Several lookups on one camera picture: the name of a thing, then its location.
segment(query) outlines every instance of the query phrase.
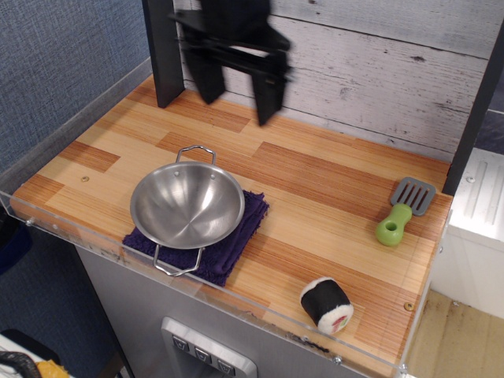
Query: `metal wok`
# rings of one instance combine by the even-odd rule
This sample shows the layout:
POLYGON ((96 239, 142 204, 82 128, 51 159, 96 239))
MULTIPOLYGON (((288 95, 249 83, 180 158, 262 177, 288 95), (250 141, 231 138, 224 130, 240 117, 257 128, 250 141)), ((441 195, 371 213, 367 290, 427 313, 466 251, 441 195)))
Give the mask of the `metal wok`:
POLYGON ((154 266, 169 276, 198 269, 206 246, 231 234, 245 209, 243 190, 226 171, 215 166, 216 153, 204 146, 179 151, 173 164, 147 175, 133 192, 130 210, 135 226, 156 251, 154 266), (212 164, 180 161, 184 151, 200 148, 212 154, 212 164), (199 248, 195 266, 168 272, 158 264, 161 246, 179 250, 199 248))

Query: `blue fabric wall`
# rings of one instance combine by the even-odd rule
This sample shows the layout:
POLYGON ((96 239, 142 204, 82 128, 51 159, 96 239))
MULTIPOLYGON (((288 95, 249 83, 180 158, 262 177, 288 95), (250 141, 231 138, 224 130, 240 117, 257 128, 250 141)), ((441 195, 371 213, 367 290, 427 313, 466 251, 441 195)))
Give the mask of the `blue fabric wall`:
POLYGON ((148 56, 141 0, 0 2, 0 172, 148 56))
MULTIPOLYGON (((2 1, 0 57, 1 175, 149 57, 141 0, 2 1)), ((20 329, 74 376, 96 377, 116 349, 75 248, 31 236, 0 275, 0 331, 20 329)))

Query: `dispenser button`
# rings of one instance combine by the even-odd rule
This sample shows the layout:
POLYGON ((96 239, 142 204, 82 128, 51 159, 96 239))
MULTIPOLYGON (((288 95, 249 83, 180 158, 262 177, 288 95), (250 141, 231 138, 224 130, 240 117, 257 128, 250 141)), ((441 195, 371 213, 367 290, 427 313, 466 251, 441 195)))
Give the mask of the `dispenser button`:
POLYGON ((235 376, 235 368, 232 365, 219 359, 217 359, 217 365, 220 371, 225 372, 229 376, 235 376))
POLYGON ((180 350, 183 350, 184 352, 189 351, 189 344, 187 344, 186 340, 180 339, 180 338, 176 337, 175 335, 172 337, 173 337, 173 345, 175 345, 180 350))
POLYGON ((199 361, 203 361, 208 365, 212 365, 212 356, 208 352, 205 352, 203 349, 195 348, 196 357, 199 361))

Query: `gray spatula head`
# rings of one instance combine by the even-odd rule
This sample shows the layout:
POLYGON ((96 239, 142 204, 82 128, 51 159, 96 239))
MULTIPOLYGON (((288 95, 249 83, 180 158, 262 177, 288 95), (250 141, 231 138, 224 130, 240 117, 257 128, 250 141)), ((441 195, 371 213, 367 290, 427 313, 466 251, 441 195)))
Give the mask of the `gray spatula head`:
POLYGON ((411 177, 405 177, 392 195, 391 204, 404 203, 413 215, 424 215, 435 195, 435 187, 411 177))

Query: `black post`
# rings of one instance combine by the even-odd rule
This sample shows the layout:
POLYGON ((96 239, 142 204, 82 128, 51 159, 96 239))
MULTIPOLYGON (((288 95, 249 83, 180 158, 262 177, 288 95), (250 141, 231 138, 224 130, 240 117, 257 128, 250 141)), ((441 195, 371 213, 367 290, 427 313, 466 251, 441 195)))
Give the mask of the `black post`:
POLYGON ((501 24, 501 29, 498 32, 497 40, 495 41, 494 49, 488 60, 487 69, 481 80, 480 89, 476 94, 474 104, 471 108, 471 113, 465 125, 464 132, 458 144, 457 151, 454 155, 454 160, 451 162, 450 171, 448 172, 447 181, 443 187, 443 193, 447 195, 455 195, 458 185, 464 174, 467 161, 473 151, 478 131, 487 113, 491 98, 497 87, 498 79, 502 73, 504 66, 504 23, 501 24))
POLYGON ((165 108, 182 93, 183 75, 172 0, 142 0, 157 106, 165 108))

